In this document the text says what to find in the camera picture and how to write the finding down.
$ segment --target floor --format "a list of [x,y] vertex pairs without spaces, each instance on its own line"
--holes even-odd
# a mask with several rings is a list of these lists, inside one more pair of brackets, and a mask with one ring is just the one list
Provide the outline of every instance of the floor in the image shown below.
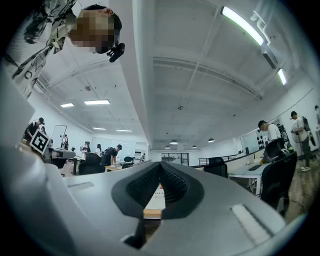
[[[313,153],[316,158],[310,160],[311,170],[307,172],[301,172],[301,166],[305,165],[304,160],[298,160],[289,189],[290,204],[285,214],[285,220],[290,223],[300,214],[307,213],[310,206],[313,204],[315,196],[317,195],[320,186],[320,152]],[[67,161],[63,169],[60,172],[65,177],[72,177],[74,171],[74,162]],[[235,182],[245,187],[247,182],[244,178],[233,178]]]

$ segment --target man bending over desk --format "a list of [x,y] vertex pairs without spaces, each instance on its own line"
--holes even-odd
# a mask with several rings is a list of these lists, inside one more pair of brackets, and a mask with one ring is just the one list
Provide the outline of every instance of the man bending over desk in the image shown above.
[[122,150],[122,146],[120,144],[115,148],[109,147],[106,149],[103,152],[102,166],[112,166],[113,164],[116,164],[116,156],[120,150]]

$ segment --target door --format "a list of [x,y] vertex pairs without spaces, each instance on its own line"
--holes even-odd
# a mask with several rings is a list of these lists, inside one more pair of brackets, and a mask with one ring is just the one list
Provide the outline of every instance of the door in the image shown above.
[[183,166],[189,166],[189,153],[182,153],[181,161]]

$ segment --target patterned shirt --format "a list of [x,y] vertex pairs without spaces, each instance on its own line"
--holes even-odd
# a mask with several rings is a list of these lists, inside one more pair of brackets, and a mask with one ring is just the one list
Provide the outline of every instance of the patterned shirt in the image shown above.
[[25,19],[12,38],[1,63],[26,98],[31,95],[47,57],[63,49],[77,19],[76,0],[44,0]]

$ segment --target window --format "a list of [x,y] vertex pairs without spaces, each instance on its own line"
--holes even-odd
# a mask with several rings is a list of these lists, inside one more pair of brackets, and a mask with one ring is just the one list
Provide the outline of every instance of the window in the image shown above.
[[173,164],[189,166],[189,153],[162,153],[161,160]]

